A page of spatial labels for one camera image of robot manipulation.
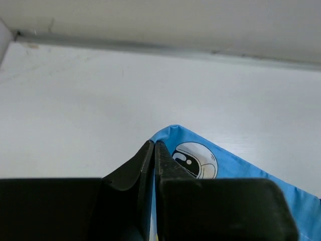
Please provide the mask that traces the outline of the left gripper view black left finger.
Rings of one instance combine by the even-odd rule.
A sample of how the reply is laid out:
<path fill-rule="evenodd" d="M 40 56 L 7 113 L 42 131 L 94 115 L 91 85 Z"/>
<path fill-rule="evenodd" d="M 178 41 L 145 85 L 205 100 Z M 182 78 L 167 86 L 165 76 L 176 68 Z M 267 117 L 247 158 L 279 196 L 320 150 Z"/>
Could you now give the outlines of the left gripper view black left finger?
<path fill-rule="evenodd" d="M 1 179 L 1 240 L 148 240 L 153 150 L 103 178 Z"/>

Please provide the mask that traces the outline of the left gripper view black right finger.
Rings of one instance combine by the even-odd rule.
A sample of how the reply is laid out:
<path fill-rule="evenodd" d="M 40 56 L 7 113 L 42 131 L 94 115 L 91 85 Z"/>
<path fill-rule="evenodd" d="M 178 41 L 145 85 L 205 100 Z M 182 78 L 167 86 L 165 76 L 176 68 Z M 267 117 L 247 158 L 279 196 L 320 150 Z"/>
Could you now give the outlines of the left gripper view black right finger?
<path fill-rule="evenodd" d="M 159 240 L 298 240 L 281 189 L 262 178 L 197 179 L 155 144 Z"/>

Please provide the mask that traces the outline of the blue astronaut print placemat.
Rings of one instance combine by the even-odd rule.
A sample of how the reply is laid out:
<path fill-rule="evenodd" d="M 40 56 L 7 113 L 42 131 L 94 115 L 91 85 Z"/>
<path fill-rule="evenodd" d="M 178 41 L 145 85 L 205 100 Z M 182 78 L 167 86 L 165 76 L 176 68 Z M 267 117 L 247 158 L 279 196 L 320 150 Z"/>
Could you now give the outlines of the blue astronaut print placemat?
<path fill-rule="evenodd" d="M 299 231 L 299 240 L 320 240 L 320 199 L 286 183 L 191 130 L 168 126 L 151 137 L 165 143 L 172 158 L 197 179 L 267 178 L 285 195 Z"/>

